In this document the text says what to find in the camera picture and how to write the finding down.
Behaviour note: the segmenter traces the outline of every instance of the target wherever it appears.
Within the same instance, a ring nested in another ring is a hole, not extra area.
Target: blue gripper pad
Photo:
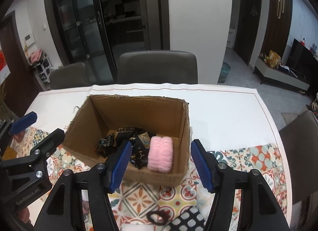
[[[127,142],[124,150],[122,151],[115,167],[112,171],[112,182],[109,189],[114,193],[116,189],[120,187],[122,178],[126,171],[132,153],[131,143]]]
[[[203,153],[207,153],[207,152],[204,150],[203,147],[202,148],[201,147],[195,141],[191,142],[191,148],[190,148],[191,156],[196,166],[196,169],[201,179],[203,187],[206,188],[208,192],[212,192],[212,189],[213,189],[212,174],[202,155]]]
[[[19,134],[32,124],[34,124],[38,119],[38,116],[35,112],[28,113],[27,115],[23,116],[22,118],[14,121],[11,125],[9,130],[10,135]]]

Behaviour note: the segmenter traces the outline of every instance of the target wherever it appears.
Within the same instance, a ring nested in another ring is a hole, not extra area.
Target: pink towel
[[[38,62],[42,55],[42,49],[38,49],[31,54],[31,63]]]
[[[169,173],[172,166],[172,158],[172,139],[170,137],[152,137],[150,140],[147,167],[151,171]]]

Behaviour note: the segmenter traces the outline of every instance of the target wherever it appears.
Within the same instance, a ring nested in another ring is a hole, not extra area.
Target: white tablecloth
[[[129,84],[50,90],[39,93],[27,113],[38,115],[33,127],[67,129],[86,97],[93,94],[162,96],[189,103],[192,139],[206,150],[226,150],[276,143],[287,183],[287,222],[292,213],[292,186],[285,150],[274,120],[256,89],[218,85]]]

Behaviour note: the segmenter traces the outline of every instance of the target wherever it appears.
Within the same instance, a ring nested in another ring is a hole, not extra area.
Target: white wall
[[[44,0],[27,0],[27,9],[30,26],[37,47],[47,53],[53,67],[61,66],[62,62],[55,48],[50,27],[47,22]],[[46,25],[47,28],[45,30],[42,29],[42,24]]]
[[[32,32],[35,44],[28,48],[28,52],[41,48],[47,53],[53,67],[62,65],[47,22],[44,0],[14,0],[7,13],[13,10],[15,10],[16,26],[22,48],[24,48],[23,38]],[[43,23],[47,27],[45,30],[42,30]]]
[[[293,0],[292,20],[282,62],[287,61],[294,39],[301,41],[303,38],[308,49],[313,43],[318,46],[318,20],[302,0]]]
[[[217,84],[232,0],[169,0],[171,50],[197,57],[199,84]]]
[[[14,0],[6,15],[12,11],[15,11],[16,28],[18,30],[22,49],[24,50],[25,43],[23,38],[32,32],[28,15],[27,0]],[[28,48],[28,52],[32,53],[37,49],[35,43]]]
[[[232,3],[231,22],[235,24],[236,30],[237,30],[237,25],[239,21],[238,18],[239,18],[240,3],[241,3],[241,0],[233,0],[233,3]],[[253,68],[255,67],[255,62],[257,60],[257,57],[260,55],[260,51],[263,45],[265,32],[267,28],[268,13],[269,13],[269,0],[262,0],[259,28],[257,31],[255,45],[254,45],[251,60],[249,63],[250,66],[252,66]]]

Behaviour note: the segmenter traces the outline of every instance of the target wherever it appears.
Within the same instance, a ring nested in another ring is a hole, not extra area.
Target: patterned tablecloth
[[[21,143],[12,142],[11,147],[17,151],[17,157],[29,155],[30,149],[37,145],[49,133],[30,127],[26,130]],[[258,145],[252,148],[241,148],[226,151],[210,151],[219,162],[224,162],[235,170],[250,171],[257,168],[272,189],[285,217],[287,215],[287,187],[281,155],[276,144]],[[55,184],[65,169],[74,172],[88,170],[89,167],[76,159],[60,145],[47,160],[50,181]],[[45,200],[49,192],[41,197]],[[190,157],[189,168],[184,180],[177,187],[153,186],[123,180],[114,194],[109,194],[110,204],[118,227],[122,224],[150,224],[146,213],[151,210],[164,210],[170,220],[179,216],[191,206],[196,206],[205,220],[209,215],[214,195],[207,192]],[[240,206],[240,190],[236,190],[230,230],[237,228]],[[87,193],[83,191],[83,212],[86,230],[92,231]],[[154,226],[154,231],[162,227]]]

